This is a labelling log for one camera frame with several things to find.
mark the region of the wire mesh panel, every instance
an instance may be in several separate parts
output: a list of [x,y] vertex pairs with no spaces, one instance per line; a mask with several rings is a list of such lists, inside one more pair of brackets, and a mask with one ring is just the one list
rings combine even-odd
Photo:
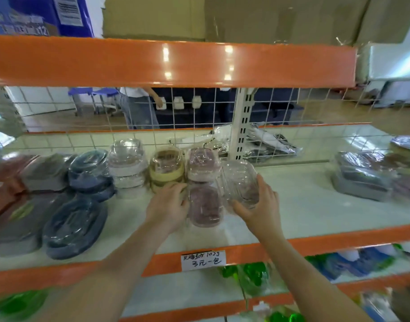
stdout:
[[[114,87],[6,91],[11,107],[0,100],[0,109],[11,108],[13,115],[5,121],[26,131],[0,142],[6,151],[84,152],[137,138],[148,156],[173,144],[205,146],[227,157],[236,142],[233,159],[275,165],[328,161],[337,151],[386,150],[393,135],[410,134],[410,85],[397,83],[381,91],[250,88],[242,99],[237,88],[154,88],[151,96]],[[234,116],[237,109],[244,113]]]

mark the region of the price tag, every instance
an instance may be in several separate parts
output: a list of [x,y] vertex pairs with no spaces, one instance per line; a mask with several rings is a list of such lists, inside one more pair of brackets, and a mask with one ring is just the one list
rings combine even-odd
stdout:
[[208,251],[181,255],[183,271],[222,267],[226,265],[226,251]]

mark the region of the person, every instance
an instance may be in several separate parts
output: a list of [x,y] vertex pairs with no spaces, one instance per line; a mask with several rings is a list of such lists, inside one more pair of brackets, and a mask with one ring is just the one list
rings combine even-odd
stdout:
[[[234,211],[262,243],[308,322],[371,322],[351,299],[332,285],[284,238],[279,197],[258,175],[259,202]],[[150,201],[145,222],[100,266],[43,312],[40,322],[115,322],[148,261],[168,235],[186,219],[189,204],[181,200],[187,184],[168,183]]]
[[152,88],[121,87],[120,93],[120,107],[128,129],[160,128],[150,96],[154,99],[157,108],[163,107],[163,101]]

